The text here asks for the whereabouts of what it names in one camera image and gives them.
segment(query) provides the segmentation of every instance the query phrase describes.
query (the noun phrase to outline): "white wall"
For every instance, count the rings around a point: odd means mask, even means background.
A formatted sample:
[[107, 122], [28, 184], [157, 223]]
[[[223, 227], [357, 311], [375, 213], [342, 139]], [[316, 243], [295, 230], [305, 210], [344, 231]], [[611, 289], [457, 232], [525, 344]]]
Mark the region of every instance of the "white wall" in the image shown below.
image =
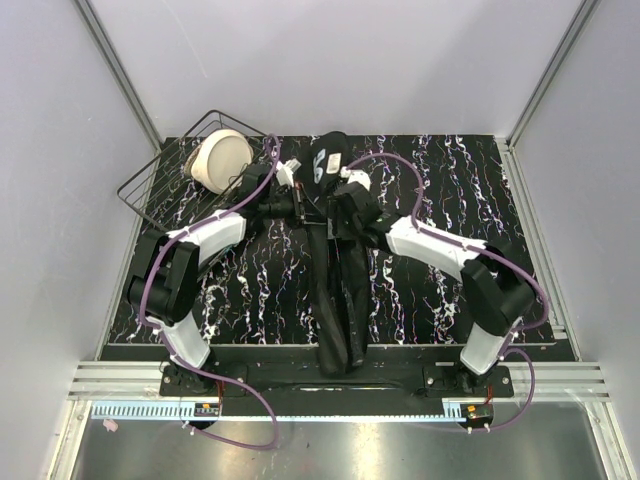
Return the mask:
[[72, 2], [4, 2], [0, 24], [0, 476], [20, 480], [95, 352], [133, 224], [115, 188], [152, 152]]
[[507, 135], [580, 0], [93, 0], [161, 134]]
[[601, 2], [516, 146], [573, 325], [640, 468], [640, 3]]

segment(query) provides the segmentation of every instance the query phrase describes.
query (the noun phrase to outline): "black marble tabletop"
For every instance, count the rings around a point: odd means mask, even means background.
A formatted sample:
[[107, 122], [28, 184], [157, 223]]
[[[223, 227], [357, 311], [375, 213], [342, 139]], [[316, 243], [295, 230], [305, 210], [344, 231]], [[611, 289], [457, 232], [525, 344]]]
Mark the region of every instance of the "black marble tabletop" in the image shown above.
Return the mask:
[[[284, 137], [282, 159], [297, 157], [314, 137]], [[393, 152], [411, 160], [425, 183], [419, 219], [466, 237], [508, 238], [521, 252], [519, 264], [532, 271], [498, 148], [491, 136], [399, 135], [353, 136], [353, 156]], [[197, 218], [212, 194], [178, 175], [167, 188], [163, 178], [175, 178], [195, 142], [185, 142], [178, 155], [159, 166], [154, 220], [177, 228]], [[372, 179], [372, 192], [383, 205], [410, 211], [417, 180], [402, 165], [382, 160], [363, 167]], [[308, 344], [317, 340], [309, 301], [310, 256], [302, 230], [282, 221], [270, 222], [265, 231], [231, 250], [201, 282], [194, 315], [211, 344]], [[420, 262], [370, 252], [370, 278], [374, 310], [370, 341], [382, 344], [432, 344], [463, 342], [469, 316], [461, 285]], [[536, 304], [525, 322], [540, 315]], [[526, 342], [548, 342], [548, 324], [529, 332]], [[109, 343], [149, 344], [158, 339], [140, 328], [133, 309], [121, 301], [111, 327]]]

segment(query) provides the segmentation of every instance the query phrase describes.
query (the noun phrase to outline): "dish rack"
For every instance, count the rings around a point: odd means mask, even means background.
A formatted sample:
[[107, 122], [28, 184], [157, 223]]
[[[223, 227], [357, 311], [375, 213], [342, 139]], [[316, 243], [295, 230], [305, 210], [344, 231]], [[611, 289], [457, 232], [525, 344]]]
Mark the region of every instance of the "dish rack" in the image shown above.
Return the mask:
[[117, 190], [120, 198], [149, 226], [167, 232], [211, 215], [225, 195], [207, 190], [184, 171], [187, 159], [216, 130], [230, 128], [242, 133], [253, 150], [253, 161], [266, 158], [265, 134], [219, 110], [207, 112], [179, 138], [165, 141], [162, 151]]

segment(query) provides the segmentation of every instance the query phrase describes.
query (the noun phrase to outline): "reflective metal surface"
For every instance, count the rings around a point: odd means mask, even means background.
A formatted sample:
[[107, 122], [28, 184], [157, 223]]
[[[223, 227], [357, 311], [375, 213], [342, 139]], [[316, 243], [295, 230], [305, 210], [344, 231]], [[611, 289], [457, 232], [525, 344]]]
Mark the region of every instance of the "reflective metal surface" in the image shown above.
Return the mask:
[[[499, 405], [498, 421], [516, 412]], [[271, 426], [212, 430], [267, 442]], [[190, 436], [176, 423], [102, 421], [87, 427], [74, 479], [603, 479], [585, 412], [535, 404], [513, 428], [468, 436], [407, 424], [282, 424], [282, 446], [253, 452]]]

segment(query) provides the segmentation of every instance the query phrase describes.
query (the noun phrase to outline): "black metal rack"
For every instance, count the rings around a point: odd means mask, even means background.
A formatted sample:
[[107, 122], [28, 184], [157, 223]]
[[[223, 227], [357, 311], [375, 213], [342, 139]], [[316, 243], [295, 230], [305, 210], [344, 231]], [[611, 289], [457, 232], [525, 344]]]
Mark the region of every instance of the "black metal rack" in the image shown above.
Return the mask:
[[225, 196], [200, 185], [186, 174], [184, 165], [206, 137], [224, 128], [245, 135], [254, 161], [266, 157], [263, 132], [224, 112], [211, 110], [181, 137], [167, 139], [162, 151], [118, 188], [118, 197], [145, 222], [163, 232], [211, 215]]

